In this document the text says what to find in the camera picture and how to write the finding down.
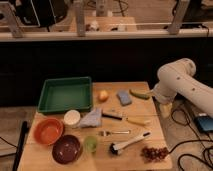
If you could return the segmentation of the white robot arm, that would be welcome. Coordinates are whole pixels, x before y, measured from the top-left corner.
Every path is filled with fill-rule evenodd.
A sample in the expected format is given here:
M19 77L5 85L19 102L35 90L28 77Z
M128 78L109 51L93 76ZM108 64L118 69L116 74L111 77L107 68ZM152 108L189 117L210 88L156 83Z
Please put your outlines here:
M183 58L161 66L157 71L159 82L152 92L163 105L174 101L177 94L213 118L213 88L193 78L196 65L189 58Z

